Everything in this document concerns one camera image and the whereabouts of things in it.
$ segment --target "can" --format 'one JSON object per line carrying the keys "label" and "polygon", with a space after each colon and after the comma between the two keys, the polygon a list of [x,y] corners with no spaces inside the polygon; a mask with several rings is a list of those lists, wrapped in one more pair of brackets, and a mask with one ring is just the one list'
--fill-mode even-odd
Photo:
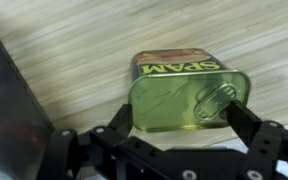
{"label": "can", "polygon": [[131,62],[134,126],[146,132],[226,127],[230,101],[247,104],[251,82],[203,49],[143,51]]}

